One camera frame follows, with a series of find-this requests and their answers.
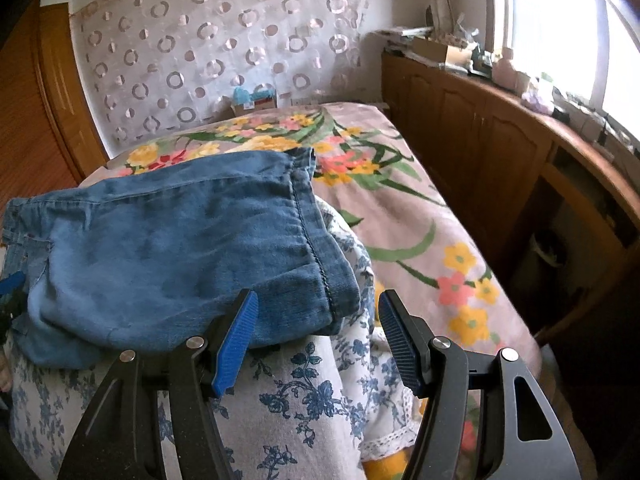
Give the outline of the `blue tissue box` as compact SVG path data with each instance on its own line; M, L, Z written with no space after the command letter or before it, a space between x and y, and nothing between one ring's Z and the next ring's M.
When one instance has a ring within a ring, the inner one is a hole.
M240 117L256 110L272 110L277 107L277 95L273 88L264 86L248 91L236 87L233 91L231 108L235 117Z

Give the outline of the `cardboard box on cabinet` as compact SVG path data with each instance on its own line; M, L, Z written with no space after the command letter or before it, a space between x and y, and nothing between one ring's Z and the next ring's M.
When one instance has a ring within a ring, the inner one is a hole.
M415 54L435 63L465 67L472 60L473 49L470 47L460 48L420 37L413 38L410 47Z

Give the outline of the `blue floral white quilt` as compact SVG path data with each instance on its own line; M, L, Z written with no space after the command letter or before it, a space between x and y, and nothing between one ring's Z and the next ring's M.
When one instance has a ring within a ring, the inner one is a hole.
M248 352L235 386L210 404L240 479L396 479L419 430L420 404L374 322L370 258L334 208L319 210L356 275L360 309L334 336ZM14 344L4 353L11 439L38 477L52 479L107 367L47 370Z

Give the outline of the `wooden side cabinet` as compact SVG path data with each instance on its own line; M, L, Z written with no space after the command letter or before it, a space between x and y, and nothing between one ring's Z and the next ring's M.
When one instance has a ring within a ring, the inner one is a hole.
M638 269L638 193L570 127L391 53L382 96L537 340L568 330Z

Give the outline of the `blue denim jeans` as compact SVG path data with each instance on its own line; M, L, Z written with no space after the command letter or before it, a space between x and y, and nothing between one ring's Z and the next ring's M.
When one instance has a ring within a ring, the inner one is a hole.
M84 370L111 350L165 352L258 299L253 347L333 335L359 308L355 273L311 186L314 152L248 151L6 204L6 272L26 276L14 344Z

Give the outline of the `window with frame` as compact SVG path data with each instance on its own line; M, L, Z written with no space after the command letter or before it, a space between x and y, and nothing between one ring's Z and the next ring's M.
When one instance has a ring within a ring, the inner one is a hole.
M515 66L639 142L639 19L624 0L492 0Z

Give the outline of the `circle patterned sheer curtain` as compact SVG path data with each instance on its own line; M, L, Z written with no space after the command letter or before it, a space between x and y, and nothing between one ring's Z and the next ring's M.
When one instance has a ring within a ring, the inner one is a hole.
M116 155L213 122L236 96L281 106L366 93L368 0L73 0L78 72Z

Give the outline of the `floral bed cover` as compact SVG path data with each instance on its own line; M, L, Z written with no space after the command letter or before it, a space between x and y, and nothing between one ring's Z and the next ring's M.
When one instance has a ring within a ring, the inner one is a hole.
M378 297L392 288L439 334L482 353L518 350L538 372L540 350L476 241L392 123L363 104L261 110L145 142L117 156L91 182L160 170L204 156L309 146L314 192L363 244Z

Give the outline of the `wooden louvered wardrobe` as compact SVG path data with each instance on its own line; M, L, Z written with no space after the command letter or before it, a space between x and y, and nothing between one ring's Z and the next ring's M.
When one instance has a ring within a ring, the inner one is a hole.
M68 5L32 0L1 48L1 203L72 188L106 162Z

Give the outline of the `pink bottle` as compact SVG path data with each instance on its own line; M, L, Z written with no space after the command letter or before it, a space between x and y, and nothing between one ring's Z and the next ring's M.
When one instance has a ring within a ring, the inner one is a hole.
M518 72L513 66L513 50L503 47L500 58L492 66L491 78L495 84L506 90L514 90L518 82Z

